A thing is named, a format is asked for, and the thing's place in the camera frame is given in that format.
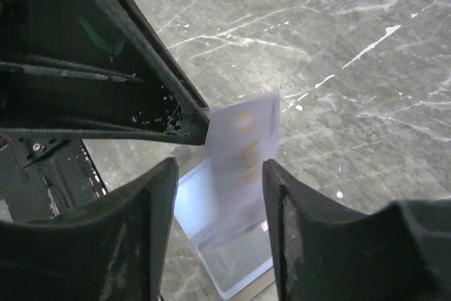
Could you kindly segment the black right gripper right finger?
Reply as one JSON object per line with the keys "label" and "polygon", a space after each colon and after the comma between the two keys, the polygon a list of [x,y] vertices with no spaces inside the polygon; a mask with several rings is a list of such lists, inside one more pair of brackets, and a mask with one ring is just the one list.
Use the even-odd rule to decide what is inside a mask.
{"label": "black right gripper right finger", "polygon": [[280,300],[449,300],[450,201],[395,200],[350,209],[262,166]]}

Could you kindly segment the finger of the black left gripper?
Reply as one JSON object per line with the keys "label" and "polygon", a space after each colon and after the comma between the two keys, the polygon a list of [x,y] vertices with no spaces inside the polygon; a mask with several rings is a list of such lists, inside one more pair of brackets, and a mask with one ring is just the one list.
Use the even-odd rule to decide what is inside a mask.
{"label": "finger of the black left gripper", "polygon": [[202,145],[206,102],[134,0],[1,0],[1,131]]}

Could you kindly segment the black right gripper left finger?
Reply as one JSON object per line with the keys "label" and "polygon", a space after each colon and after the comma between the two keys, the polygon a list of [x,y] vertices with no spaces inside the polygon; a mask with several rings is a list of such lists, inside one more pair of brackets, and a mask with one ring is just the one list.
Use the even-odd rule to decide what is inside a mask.
{"label": "black right gripper left finger", "polygon": [[178,187],[164,159],[53,219],[1,223],[2,300],[159,300]]}

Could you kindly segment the blue silver card holder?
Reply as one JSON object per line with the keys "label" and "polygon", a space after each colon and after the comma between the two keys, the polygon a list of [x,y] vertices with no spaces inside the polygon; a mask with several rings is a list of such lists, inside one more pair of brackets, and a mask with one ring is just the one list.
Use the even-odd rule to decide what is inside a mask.
{"label": "blue silver card holder", "polygon": [[219,300],[252,300],[275,281],[266,224],[239,235],[219,223],[207,160],[184,167],[174,217],[200,258]]}

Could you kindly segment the white grey credit card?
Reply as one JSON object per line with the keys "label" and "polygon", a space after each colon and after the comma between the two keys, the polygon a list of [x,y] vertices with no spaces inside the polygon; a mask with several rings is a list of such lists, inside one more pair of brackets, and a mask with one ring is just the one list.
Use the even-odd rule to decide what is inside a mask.
{"label": "white grey credit card", "polygon": [[239,235],[266,220],[262,164],[276,156],[280,95],[261,97],[206,111],[205,153],[218,202],[219,223]]}

